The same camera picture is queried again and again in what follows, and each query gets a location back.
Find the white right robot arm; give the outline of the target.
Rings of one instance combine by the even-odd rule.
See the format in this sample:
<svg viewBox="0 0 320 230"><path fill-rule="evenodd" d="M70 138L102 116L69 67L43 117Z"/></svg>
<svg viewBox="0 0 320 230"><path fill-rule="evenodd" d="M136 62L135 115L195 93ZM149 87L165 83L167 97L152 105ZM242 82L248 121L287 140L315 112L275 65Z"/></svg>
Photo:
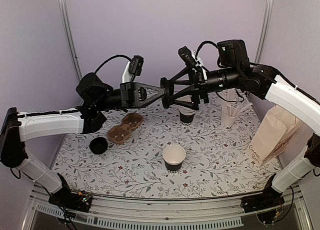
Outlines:
<svg viewBox="0 0 320 230"><path fill-rule="evenodd" d="M199 51L187 47L178 50L186 67L167 83L161 80L166 91L162 104L165 108L175 104L197 110L200 100L208 103L211 92L240 89L282 107L312 129L306 147L268 180L265 192L259 196L258 203L269 208L277 201L278 194L320 165L320 103L278 69L250 62L243 40L226 40L213 46L218 50L219 69L215 71L204 67Z"/></svg>

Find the single black paper cup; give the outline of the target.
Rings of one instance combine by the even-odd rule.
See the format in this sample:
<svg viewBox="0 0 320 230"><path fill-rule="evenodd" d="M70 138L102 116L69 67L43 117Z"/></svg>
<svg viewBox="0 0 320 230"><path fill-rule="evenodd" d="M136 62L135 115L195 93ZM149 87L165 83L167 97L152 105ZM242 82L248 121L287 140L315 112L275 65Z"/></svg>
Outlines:
<svg viewBox="0 0 320 230"><path fill-rule="evenodd" d="M162 151L162 157L167 170L178 171L186 158L186 151L180 145L169 145Z"/></svg>

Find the stack of black cup lids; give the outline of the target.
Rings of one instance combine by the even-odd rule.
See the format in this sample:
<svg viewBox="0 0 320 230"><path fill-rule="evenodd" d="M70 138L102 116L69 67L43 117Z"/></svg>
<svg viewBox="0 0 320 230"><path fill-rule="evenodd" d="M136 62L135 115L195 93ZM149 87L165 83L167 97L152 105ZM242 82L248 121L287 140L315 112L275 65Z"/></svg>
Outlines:
<svg viewBox="0 0 320 230"><path fill-rule="evenodd" d="M90 142L89 148L93 154L103 154L108 149L108 142L103 137L97 137Z"/></svg>

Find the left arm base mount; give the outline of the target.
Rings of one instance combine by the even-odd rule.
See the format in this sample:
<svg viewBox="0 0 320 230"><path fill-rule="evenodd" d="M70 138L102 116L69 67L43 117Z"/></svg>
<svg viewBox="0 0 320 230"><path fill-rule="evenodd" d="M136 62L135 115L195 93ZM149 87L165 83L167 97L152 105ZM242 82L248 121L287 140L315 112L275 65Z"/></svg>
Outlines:
<svg viewBox="0 0 320 230"><path fill-rule="evenodd" d="M63 187L56 193L51 193L48 202L61 208L89 212L92 196L85 191L74 193L70 189Z"/></svg>

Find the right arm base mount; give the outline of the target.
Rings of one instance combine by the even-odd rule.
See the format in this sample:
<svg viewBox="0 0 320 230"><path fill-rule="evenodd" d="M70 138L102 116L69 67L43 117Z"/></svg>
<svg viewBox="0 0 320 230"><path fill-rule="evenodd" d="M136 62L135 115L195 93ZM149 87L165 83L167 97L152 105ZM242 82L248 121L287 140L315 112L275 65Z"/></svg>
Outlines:
<svg viewBox="0 0 320 230"><path fill-rule="evenodd" d="M244 209L245 213L279 206L280 210L274 208L273 210L262 212L257 215L258 220L263 224L275 223L282 212L283 204L285 202L282 193L274 190L271 185L271 183L268 183L259 194L243 197L240 203L240 206Z"/></svg>

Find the stack of black paper cups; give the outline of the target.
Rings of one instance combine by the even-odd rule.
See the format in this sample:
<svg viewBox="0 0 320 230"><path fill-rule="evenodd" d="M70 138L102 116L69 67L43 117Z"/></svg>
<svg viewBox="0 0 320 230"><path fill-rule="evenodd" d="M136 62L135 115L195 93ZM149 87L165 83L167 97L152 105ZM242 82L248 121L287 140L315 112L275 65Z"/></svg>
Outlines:
<svg viewBox="0 0 320 230"><path fill-rule="evenodd" d="M181 97L180 100L186 101L186 102L191 102L191 97L189 95L186 95L186 96ZM179 109L180 121L183 124L192 123L196 111L194 109L190 109L190 108L187 108L184 106L179 106L178 109Z"/></svg>

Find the single black cup lid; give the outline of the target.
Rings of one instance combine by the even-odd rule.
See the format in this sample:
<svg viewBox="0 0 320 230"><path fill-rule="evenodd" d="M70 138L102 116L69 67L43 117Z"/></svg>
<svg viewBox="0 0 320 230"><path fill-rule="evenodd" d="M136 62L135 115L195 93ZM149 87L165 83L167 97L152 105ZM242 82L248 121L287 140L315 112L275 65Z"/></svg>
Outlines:
<svg viewBox="0 0 320 230"><path fill-rule="evenodd" d="M169 98L174 94L174 84L171 80L166 77L160 79L160 87L164 90L164 95L161 97L162 106L167 109L170 107Z"/></svg>

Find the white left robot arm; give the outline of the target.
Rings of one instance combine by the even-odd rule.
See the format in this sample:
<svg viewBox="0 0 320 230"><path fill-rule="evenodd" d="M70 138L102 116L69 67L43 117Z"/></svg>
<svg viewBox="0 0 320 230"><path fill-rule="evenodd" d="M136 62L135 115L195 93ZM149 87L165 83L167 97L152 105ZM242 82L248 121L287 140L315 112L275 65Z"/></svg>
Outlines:
<svg viewBox="0 0 320 230"><path fill-rule="evenodd" d="M28 154L25 142L51 135L95 133L107 120L104 111L143 108L165 94L163 88L138 82L122 83L119 89L113 89L94 72L81 79L76 92L83 104L67 110L23 113L15 107L9 108L0 133L1 163L44 186L64 207L75 201L68 184Z"/></svg>

